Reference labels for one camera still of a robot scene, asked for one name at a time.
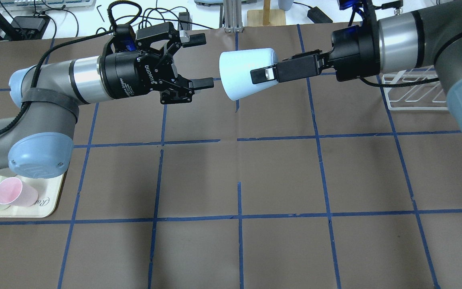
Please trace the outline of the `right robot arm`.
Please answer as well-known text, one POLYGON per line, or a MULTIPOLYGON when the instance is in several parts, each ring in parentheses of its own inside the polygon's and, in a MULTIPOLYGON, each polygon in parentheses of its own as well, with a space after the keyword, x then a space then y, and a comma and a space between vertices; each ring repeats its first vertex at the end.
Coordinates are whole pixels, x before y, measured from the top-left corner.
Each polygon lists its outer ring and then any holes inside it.
POLYGON ((332 49, 268 61, 247 72, 253 84, 288 82, 334 68, 338 81, 434 66, 447 107, 462 131, 462 0, 377 20, 363 0, 365 20, 334 31, 332 49))

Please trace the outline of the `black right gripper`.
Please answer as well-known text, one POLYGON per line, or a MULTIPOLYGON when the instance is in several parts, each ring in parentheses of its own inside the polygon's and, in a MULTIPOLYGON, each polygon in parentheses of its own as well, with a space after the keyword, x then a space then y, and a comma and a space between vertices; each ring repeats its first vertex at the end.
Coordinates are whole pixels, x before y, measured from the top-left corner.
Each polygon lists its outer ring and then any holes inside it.
POLYGON ((331 34, 332 50, 319 49, 293 55, 273 65, 253 69, 253 84, 276 80, 279 83, 318 76, 330 67, 339 82, 380 73, 379 28, 377 24, 354 25, 331 34))

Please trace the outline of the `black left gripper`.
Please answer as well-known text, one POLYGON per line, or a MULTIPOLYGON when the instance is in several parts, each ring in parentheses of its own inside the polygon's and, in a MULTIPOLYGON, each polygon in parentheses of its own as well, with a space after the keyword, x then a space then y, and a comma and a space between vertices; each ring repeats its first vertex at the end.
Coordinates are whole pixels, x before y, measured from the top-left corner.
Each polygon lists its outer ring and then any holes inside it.
POLYGON ((174 54, 181 48, 207 44, 205 33, 189 35, 178 31, 172 22, 139 28, 136 42, 111 38, 99 60, 104 88, 112 99, 142 96, 160 92, 160 102, 188 104, 200 90, 214 88, 212 77, 186 79, 179 76, 174 54), (167 41, 161 47, 153 43, 167 41))

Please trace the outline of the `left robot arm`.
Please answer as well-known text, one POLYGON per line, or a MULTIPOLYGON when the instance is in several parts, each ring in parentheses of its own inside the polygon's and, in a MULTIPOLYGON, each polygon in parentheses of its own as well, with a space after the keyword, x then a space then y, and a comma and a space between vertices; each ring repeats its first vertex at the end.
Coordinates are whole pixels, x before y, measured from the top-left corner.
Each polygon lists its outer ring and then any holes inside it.
POLYGON ((44 64, 50 53, 103 37, 68 41, 47 51, 35 66, 11 75, 10 95, 19 108, 15 118, 0 119, 0 170, 31 179, 51 179, 66 172, 74 148, 79 107, 159 92, 160 103, 188 104, 213 78, 187 79, 176 69, 181 48, 205 45, 204 33, 178 31, 163 22, 134 31, 118 24, 101 55, 44 64))

